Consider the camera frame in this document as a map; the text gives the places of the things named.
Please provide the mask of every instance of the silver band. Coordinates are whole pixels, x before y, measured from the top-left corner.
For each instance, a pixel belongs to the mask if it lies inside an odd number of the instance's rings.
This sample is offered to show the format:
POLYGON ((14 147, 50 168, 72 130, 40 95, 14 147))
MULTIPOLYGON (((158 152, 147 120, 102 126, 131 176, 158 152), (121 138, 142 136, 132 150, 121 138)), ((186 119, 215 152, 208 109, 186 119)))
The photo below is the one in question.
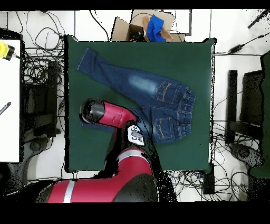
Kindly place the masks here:
POLYGON ((124 153, 121 153, 121 154, 117 157, 117 159, 119 160, 118 163, 119 163, 121 160, 123 160, 124 158, 130 157, 130 156, 141 157, 141 158, 145 159, 145 160, 148 162, 148 160, 147 160, 144 156, 142 156, 141 154, 142 154, 142 152, 139 151, 139 150, 127 150, 127 151, 125 151, 124 153))
POLYGON ((70 180, 69 185, 67 186, 67 188, 65 190, 65 197, 64 197, 63 203, 70 203, 74 185, 75 185, 75 182, 70 180))

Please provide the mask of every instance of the cardboard box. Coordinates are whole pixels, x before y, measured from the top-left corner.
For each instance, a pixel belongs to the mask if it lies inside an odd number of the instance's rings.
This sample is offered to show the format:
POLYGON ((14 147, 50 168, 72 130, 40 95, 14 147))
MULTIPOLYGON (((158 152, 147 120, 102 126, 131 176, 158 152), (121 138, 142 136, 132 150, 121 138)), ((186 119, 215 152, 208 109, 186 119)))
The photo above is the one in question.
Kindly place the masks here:
POLYGON ((111 41, 129 41, 130 32, 143 33, 142 26, 129 24, 119 17, 114 20, 111 41))
POLYGON ((175 20, 174 15, 170 13, 158 12, 156 10, 133 10, 131 15, 130 24, 142 26, 142 18, 147 15, 155 15, 164 20, 163 27, 166 31, 171 30, 173 22, 175 20))
POLYGON ((185 41, 185 37, 186 35, 184 33, 171 33, 172 37, 173 37, 173 41, 172 42, 184 42, 185 41))
MULTIPOLYGON (((155 10, 133 10, 130 23, 116 17, 114 20, 113 30, 111 34, 111 41, 128 41, 131 31, 137 31, 143 33, 142 18, 146 15, 153 15, 164 20, 163 27, 166 31, 171 30, 175 17, 172 14, 158 12, 155 10)), ((184 34, 171 34, 173 36, 173 42, 182 42, 185 40, 184 34)))

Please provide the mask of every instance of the green mat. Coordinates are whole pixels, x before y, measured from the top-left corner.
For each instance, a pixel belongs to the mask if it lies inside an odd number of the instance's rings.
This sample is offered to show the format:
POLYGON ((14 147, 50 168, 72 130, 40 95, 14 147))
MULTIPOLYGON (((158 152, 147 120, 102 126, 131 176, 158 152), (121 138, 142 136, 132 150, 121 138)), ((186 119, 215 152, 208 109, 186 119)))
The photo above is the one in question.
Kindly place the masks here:
POLYGON ((79 125, 79 108, 87 98, 105 99, 127 108, 139 107, 115 90, 76 71, 85 47, 96 51, 116 66, 149 71, 179 80, 190 87, 196 94, 192 133, 177 142, 155 146, 164 170, 208 169, 211 63, 215 39, 208 39, 204 43, 77 42, 68 36, 67 41, 69 106, 66 113, 69 113, 69 117, 66 126, 69 129, 69 145, 66 150, 69 172, 104 168, 111 133, 79 125))

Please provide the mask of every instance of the jeans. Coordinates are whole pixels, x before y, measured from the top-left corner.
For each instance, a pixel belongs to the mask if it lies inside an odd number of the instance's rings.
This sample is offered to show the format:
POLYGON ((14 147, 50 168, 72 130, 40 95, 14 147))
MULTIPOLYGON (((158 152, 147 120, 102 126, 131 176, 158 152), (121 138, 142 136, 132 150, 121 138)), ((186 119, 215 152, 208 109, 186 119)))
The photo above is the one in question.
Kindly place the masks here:
POLYGON ((77 70, 134 100, 141 107, 141 112, 137 113, 143 113, 152 126, 155 143, 175 142, 191 133, 196 96, 183 83, 146 71, 114 66, 89 48, 84 50, 77 70))

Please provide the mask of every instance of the white desk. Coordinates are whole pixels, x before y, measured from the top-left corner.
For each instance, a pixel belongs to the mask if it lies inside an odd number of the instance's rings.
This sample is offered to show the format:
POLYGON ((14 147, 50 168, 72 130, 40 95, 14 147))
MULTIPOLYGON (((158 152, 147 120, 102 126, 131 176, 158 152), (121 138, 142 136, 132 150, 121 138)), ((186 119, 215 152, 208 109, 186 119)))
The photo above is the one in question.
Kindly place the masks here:
MULTIPOLYGON (((15 47, 20 56, 19 40, 1 40, 15 47)), ((0 162, 19 162, 20 147, 20 60, 0 59, 0 110, 11 105, 0 115, 0 162)))

